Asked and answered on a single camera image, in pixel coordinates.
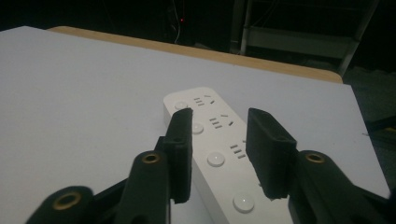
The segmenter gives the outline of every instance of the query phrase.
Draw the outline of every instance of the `power outlet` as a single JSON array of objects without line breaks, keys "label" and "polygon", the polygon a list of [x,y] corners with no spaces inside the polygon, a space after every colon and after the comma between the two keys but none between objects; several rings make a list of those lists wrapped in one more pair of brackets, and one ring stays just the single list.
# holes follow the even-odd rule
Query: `power outlet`
[{"label": "power outlet", "polygon": [[209,88],[164,97],[164,120],[190,107],[192,180],[216,224],[292,223],[286,200],[264,196],[246,154],[247,125]]}]

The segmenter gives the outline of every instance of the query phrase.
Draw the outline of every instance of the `brass insert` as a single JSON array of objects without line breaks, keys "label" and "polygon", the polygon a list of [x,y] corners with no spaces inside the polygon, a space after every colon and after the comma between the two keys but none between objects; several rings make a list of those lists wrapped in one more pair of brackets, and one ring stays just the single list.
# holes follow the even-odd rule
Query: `brass insert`
[{"label": "brass insert", "polygon": [[61,197],[57,198],[52,207],[55,210],[69,209],[81,201],[81,194],[76,191],[67,192]]},{"label": "brass insert", "polygon": [[156,153],[150,153],[150,154],[146,155],[145,157],[143,157],[143,159],[142,159],[142,161],[147,164],[155,163],[159,160],[160,160],[160,156]]},{"label": "brass insert", "polygon": [[306,154],[305,158],[309,161],[314,162],[314,163],[323,163],[324,162],[324,158],[317,153]]}]

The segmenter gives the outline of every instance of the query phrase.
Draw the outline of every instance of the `white table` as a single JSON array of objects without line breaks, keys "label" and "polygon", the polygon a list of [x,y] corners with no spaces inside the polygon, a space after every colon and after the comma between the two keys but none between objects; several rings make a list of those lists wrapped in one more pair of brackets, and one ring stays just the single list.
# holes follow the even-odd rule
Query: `white table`
[{"label": "white table", "polygon": [[[352,89],[152,49],[22,27],[0,33],[0,223],[23,223],[52,192],[125,178],[165,134],[163,97],[214,89],[244,120],[272,113],[355,185],[389,189]],[[173,223],[211,223],[195,188]]]}]

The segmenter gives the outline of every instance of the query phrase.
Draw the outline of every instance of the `wooden table edge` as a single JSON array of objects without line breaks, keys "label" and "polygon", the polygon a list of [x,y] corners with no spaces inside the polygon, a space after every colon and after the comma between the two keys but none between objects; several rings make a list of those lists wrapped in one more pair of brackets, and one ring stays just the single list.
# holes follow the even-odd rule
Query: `wooden table edge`
[{"label": "wooden table edge", "polygon": [[308,77],[308,78],[324,80],[334,83],[343,83],[342,78],[338,74],[317,68],[304,67],[304,66],[288,64],[288,63],[272,62],[268,60],[250,58],[250,57],[234,55],[230,53],[185,47],[180,45],[168,44],[168,43],[157,42],[146,39],[139,39],[139,38],[123,36],[123,35],[112,35],[112,34],[96,32],[91,30],[84,30],[69,26],[57,26],[50,28],[49,30],[52,32],[62,33],[66,35],[75,35],[75,36],[124,44],[124,45],[130,45],[145,49],[156,49],[160,51],[176,53],[176,54],[211,60],[220,63],[230,63],[234,65],[256,68],[256,69],[277,72],[277,73],[282,73],[297,77]]}]

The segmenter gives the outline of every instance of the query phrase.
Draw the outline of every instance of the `power strip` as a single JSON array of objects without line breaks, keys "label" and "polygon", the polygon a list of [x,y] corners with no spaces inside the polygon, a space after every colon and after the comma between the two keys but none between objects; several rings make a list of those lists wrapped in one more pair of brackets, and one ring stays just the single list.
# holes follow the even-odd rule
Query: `power strip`
[{"label": "power strip", "polygon": [[245,151],[247,125],[209,88],[164,97],[166,125],[186,107],[192,117],[192,181],[216,224],[292,223],[288,200],[270,201]]}]

